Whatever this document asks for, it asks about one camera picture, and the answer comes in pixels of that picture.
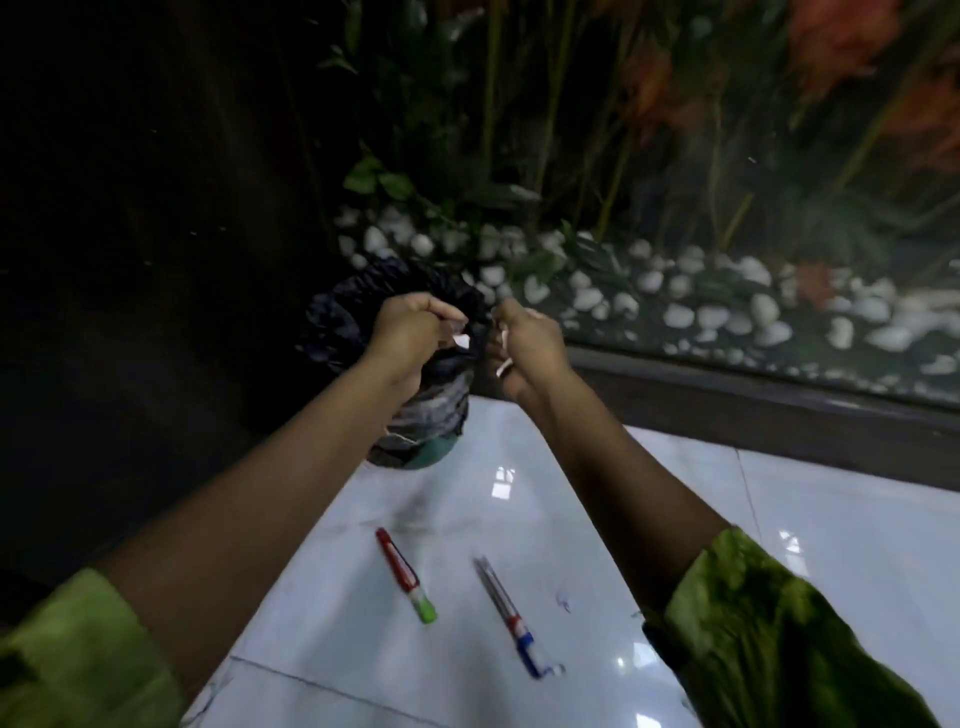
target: blue pen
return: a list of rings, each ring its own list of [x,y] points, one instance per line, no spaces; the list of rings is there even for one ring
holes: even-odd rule
[[[496,610],[503,618],[507,629],[509,629],[510,633],[514,636],[516,640],[516,651],[519,653],[520,660],[523,661],[530,675],[540,680],[547,675],[557,675],[566,672],[563,665],[550,665],[543,659],[543,656],[540,654],[540,649],[534,643],[533,635],[530,634],[530,630],[527,629],[527,625],[523,623],[523,618],[516,610],[514,603],[510,597],[507,596],[507,590],[503,588],[500,580],[496,578],[496,574],[493,573],[493,567],[491,567],[487,558],[481,556],[479,559],[474,559],[473,565],[476,567],[477,573],[480,574],[480,579],[487,588],[493,604],[496,605]]]

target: hand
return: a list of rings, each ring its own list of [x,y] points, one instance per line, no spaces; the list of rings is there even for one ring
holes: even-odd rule
[[[507,299],[493,313],[493,321],[487,357],[494,369],[508,357],[514,360],[501,379],[511,400],[522,405],[527,397],[539,398],[551,382],[570,371],[564,336],[553,319]],[[509,331],[506,348],[504,330]]]
[[[376,362],[407,401],[420,389],[420,369],[427,359],[439,348],[456,346],[453,334],[466,323],[459,308],[429,293],[394,296],[376,316],[364,359]]]

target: aquarium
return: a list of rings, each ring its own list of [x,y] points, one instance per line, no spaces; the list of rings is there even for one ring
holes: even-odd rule
[[[335,7],[306,115],[350,265],[430,261],[570,343],[960,403],[960,3]]]

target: green shirt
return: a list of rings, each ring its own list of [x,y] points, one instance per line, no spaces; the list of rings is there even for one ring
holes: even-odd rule
[[[738,528],[646,618],[651,645],[707,728],[937,724],[816,589]],[[149,635],[96,571],[75,576],[0,642],[4,728],[173,728],[183,710]]]

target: black plastic bag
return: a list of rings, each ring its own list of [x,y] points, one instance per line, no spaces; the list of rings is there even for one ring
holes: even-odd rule
[[[445,454],[463,429],[473,364],[482,356],[489,326],[483,296],[459,276],[414,261],[377,260],[307,307],[300,348],[316,365],[325,386],[353,366],[370,343],[383,302],[426,291],[455,305],[468,318],[468,349],[439,350],[424,365],[420,391],[407,402],[377,441],[369,459],[388,467],[423,467]],[[449,447],[439,445],[443,440]]]

